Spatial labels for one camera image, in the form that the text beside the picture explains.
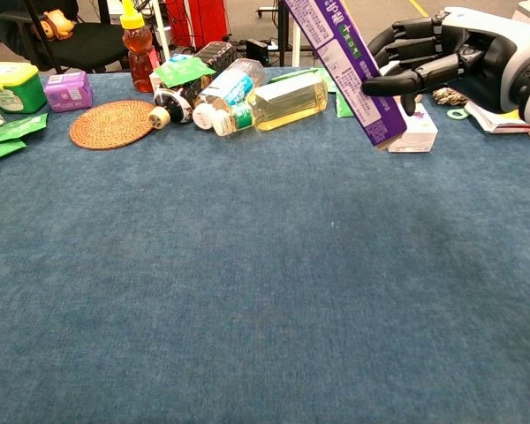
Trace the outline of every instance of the woven rattan coaster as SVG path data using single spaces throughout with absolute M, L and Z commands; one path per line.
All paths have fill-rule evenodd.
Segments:
M 71 140 L 82 148 L 121 148 L 152 129 L 149 112 L 155 106 L 139 100 L 105 103 L 80 115 L 71 126 Z

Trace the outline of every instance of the purple package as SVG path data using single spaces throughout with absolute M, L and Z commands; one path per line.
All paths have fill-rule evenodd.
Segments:
M 92 88 L 83 71 L 49 77 L 45 96 L 54 112 L 90 108 L 93 101 Z
M 371 144 L 386 148 L 406 131 L 397 102 L 368 97 L 364 80 L 379 76 L 379 68 L 353 23 L 343 0 L 285 0 L 326 70 L 336 82 Z

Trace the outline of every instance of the bottle with yellow liquid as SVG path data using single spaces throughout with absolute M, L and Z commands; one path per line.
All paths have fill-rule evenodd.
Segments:
M 252 126 L 269 131 L 321 112 L 327 104 L 326 83 L 310 72 L 257 87 L 245 102 L 229 110 L 217 110 L 212 125 L 220 136 Z

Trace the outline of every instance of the green container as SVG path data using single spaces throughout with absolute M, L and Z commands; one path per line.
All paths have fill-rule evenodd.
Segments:
M 0 62 L 0 109 L 8 113 L 34 113 L 47 99 L 36 66 Z

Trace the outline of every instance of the white bottle cap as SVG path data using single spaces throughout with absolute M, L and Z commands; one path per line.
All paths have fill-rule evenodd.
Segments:
M 231 124 L 230 114 L 225 110 L 217 110 L 212 116 L 212 126 L 216 134 L 223 137 L 233 133 L 233 125 Z
M 149 120 L 155 129 L 160 130 L 170 122 L 170 115 L 165 108 L 156 106 L 149 112 Z
M 202 130 L 212 129 L 212 117 L 216 113 L 216 109 L 209 103 L 201 103 L 193 112 L 193 120 L 196 126 Z

